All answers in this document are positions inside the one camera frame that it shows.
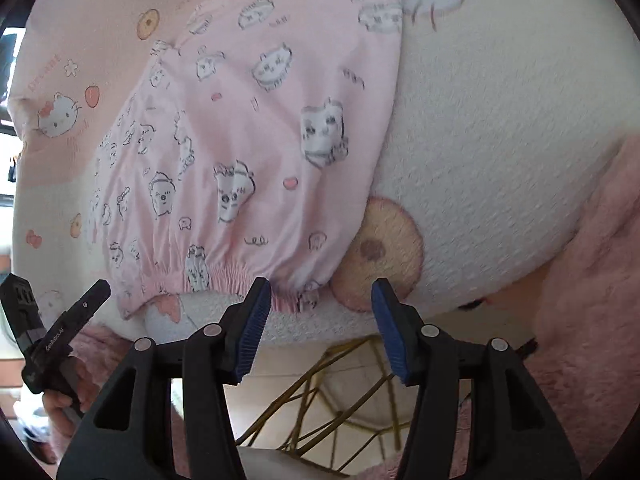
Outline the person's left hand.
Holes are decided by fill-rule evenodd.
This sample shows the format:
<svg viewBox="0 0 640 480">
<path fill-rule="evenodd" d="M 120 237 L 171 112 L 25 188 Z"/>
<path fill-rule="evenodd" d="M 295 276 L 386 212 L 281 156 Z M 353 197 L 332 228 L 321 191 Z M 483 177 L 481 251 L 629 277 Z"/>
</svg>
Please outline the person's left hand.
<svg viewBox="0 0 640 480">
<path fill-rule="evenodd" d="M 100 356 L 73 356 L 68 362 L 75 376 L 75 392 L 79 408 L 81 413 L 85 414 L 104 384 L 107 365 Z M 77 424 L 70 419 L 67 411 L 72 408 L 73 399 L 62 392 L 46 390 L 42 396 L 42 403 L 50 418 L 52 429 L 63 438 L 72 438 Z"/>
</svg>

